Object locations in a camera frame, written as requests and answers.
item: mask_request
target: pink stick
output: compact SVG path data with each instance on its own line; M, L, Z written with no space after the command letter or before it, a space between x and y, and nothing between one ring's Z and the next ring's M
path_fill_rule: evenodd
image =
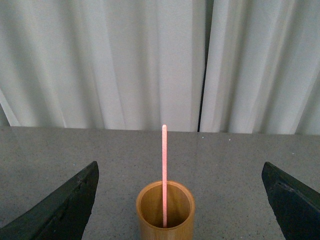
M167 227L167 125L162 126L162 210L163 227Z

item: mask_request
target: cup rim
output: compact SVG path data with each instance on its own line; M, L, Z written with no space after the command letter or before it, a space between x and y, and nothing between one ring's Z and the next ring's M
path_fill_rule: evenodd
M185 225L188 221L188 219L190 219L194 214L195 214L195 210L196 210L196 204L195 204L195 199L192 195L192 193L190 192L190 190L188 188L186 188L184 185L182 185L181 183L177 182L177 181L173 181L173 180L168 180L167 181L167 184L169 185L172 185L172 186L175 186L177 188L179 188L181 191L183 191L183 193L186 195L186 197L188 198L189 200L189 204L190 204L190 213L188 215L188 217L186 218L186 220L184 220L182 223L180 223L179 225L177 226L173 226L173 227L157 227L157 226L154 226L152 224L150 224L149 222L147 222L144 218L143 218L143 214L142 214L142 210L141 210L141 200L142 200L142 197L144 196L144 194L150 190L151 188L154 188L156 186L159 186L159 185L162 185L162 181L155 181L155 182L152 182L150 184L148 184L147 186L145 186L139 193L138 197L136 198L136 203L135 203L135 206L136 206L136 211L137 211L137 215L138 217L142 220L142 222L146 225L148 225L150 228L153 228L153 229L157 229L157 230L162 230L162 231L169 231L169 230L174 230L174 229L177 229L177 228L180 228L182 227L183 225Z

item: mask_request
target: white curtain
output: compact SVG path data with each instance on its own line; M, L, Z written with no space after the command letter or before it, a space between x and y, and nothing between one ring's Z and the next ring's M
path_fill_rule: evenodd
M320 134L320 1L215 0L203 132Z
M9 124L196 131L205 7L204 0L2 1L0 103Z
M0 125L320 134L320 1L0 2Z

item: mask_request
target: bamboo cup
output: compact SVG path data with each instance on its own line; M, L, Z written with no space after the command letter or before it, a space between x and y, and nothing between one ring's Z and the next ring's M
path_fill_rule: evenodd
M141 240L192 240L195 209L191 192L167 181L167 228L163 228L162 181L150 183L136 199Z

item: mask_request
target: gray countertop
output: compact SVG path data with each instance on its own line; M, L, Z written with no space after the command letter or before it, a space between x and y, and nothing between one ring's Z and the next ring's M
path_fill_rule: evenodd
M0 227L92 161L83 240L139 239L136 197L162 177L160 131L0 127ZM191 190L195 240L284 240L261 179L269 161L320 192L320 136L168 132L168 179Z

